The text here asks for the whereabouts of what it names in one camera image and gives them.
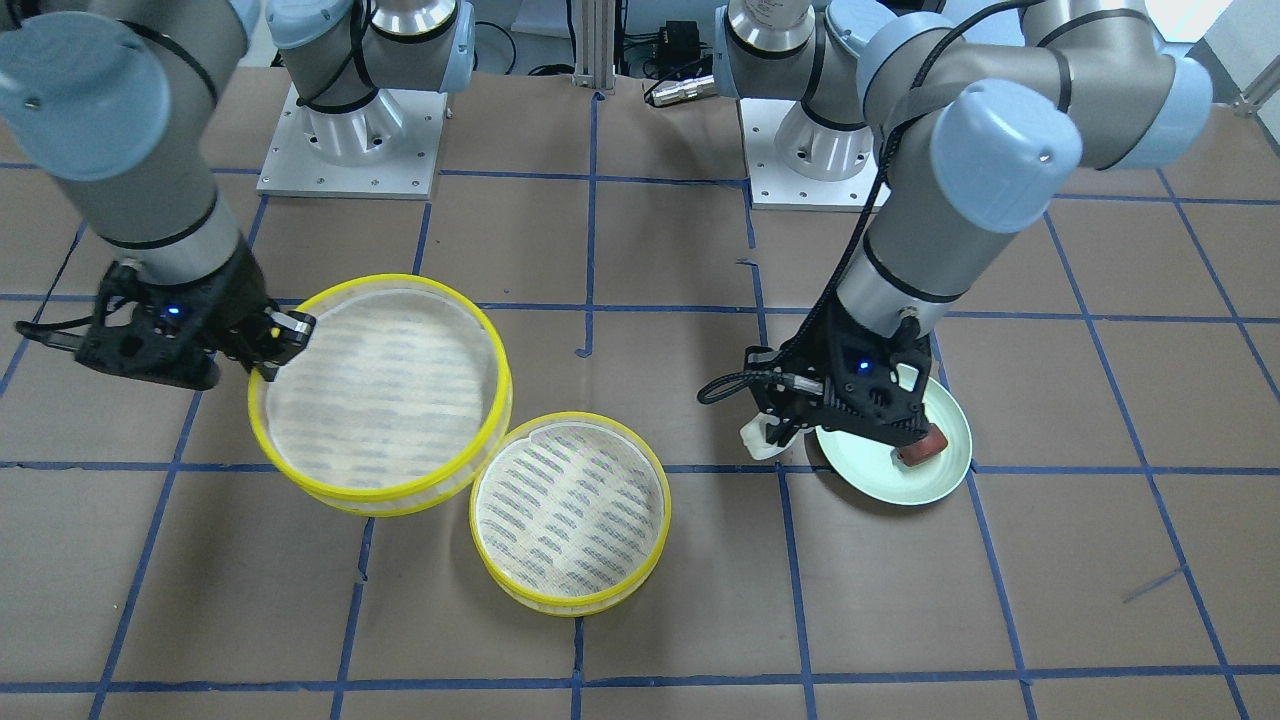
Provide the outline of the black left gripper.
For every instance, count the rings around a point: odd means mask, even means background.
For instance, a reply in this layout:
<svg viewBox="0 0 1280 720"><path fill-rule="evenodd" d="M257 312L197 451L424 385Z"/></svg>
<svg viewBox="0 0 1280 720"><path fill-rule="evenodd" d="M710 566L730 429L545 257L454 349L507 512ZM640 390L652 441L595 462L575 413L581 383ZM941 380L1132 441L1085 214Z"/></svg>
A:
<svg viewBox="0 0 1280 720"><path fill-rule="evenodd" d="M750 346L745 352L758 410L781 420L769 439L786 441L797 430L823 427L895 448L919 441L929 429L924 391L901 387L899 369L910 366L925 380L931 364L929 342L916 318L892 320L890 336L883 337L854 320L837 300L782 348Z"/></svg>

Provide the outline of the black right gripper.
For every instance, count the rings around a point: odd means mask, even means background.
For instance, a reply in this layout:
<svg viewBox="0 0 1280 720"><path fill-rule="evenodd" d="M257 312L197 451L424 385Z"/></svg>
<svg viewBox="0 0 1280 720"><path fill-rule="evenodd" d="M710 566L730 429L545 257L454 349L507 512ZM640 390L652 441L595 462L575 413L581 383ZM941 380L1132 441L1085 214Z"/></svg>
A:
<svg viewBox="0 0 1280 720"><path fill-rule="evenodd" d="M140 263L113 263L99 286L76 361L92 370L184 389L211 389L223 354L268 380L310 343L317 319L268 297L246 245L209 275L152 284Z"/></svg>

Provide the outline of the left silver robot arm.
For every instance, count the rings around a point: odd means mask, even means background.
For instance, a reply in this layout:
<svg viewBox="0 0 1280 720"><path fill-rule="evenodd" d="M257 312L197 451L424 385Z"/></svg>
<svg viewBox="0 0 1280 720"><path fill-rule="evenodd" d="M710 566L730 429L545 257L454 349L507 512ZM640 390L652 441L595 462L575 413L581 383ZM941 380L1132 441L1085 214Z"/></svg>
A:
<svg viewBox="0 0 1280 720"><path fill-rule="evenodd" d="M934 327L1078 169L1157 168L1210 118L1213 82L1158 45L1143 1L1001 1L952 20L878 1L731 1L713 60L728 97L785 99L867 131L874 187L797 333L755 346L703 404L748 389L768 459L815 428L937 448L920 386Z"/></svg>

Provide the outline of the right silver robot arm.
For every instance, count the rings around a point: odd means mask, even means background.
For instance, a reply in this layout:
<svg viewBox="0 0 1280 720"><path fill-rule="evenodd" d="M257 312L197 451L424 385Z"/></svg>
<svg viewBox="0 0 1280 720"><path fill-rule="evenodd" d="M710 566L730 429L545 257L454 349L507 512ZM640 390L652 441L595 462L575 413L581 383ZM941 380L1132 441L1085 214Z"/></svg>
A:
<svg viewBox="0 0 1280 720"><path fill-rule="evenodd" d="M316 322L273 300L198 143L265 19L292 91L259 190L425 199L467 1L5 1L3 119L109 243L90 315L19 322L110 375L210 389L223 354L273 380Z"/></svg>

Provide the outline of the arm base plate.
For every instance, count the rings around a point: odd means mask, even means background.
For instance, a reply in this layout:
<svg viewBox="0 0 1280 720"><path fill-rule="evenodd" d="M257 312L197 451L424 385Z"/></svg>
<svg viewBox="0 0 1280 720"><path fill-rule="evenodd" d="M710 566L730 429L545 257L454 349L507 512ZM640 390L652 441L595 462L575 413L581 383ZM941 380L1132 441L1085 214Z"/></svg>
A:
<svg viewBox="0 0 1280 720"><path fill-rule="evenodd" d="M751 205L781 211L860 211L876 178L873 133L831 129L797 101L739 101Z"/></svg>
<svg viewBox="0 0 1280 720"><path fill-rule="evenodd" d="M296 199L428 201L449 95L383 90L346 114L297 102L289 88L262 160L257 191Z"/></svg>

